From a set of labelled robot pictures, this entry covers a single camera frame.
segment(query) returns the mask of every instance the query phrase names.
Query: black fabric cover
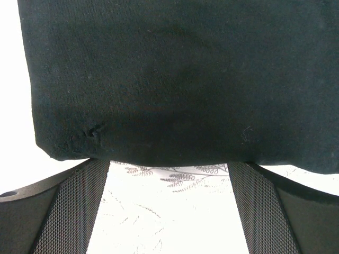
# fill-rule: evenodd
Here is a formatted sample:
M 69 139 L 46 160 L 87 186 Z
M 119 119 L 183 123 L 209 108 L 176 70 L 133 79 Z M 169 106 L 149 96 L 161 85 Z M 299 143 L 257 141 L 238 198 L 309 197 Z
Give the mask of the black fabric cover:
M 51 157 L 339 173 L 339 1 L 18 3 Z

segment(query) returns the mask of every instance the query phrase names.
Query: fern pattern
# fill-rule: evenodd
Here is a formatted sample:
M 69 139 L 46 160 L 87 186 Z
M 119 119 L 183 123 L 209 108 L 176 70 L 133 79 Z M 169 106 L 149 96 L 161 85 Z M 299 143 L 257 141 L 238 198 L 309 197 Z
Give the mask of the fern pattern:
M 207 188 L 209 192 L 222 192 L 224 185 L 229 184 L 227 164 L 194 166 L 194 167 L 144 167 L 121 162 L 112 163 L 124 166 L 126 173 L 138 177 L 151 177 L 162 172 L 159 180 L 166 183 L 173 193 Z

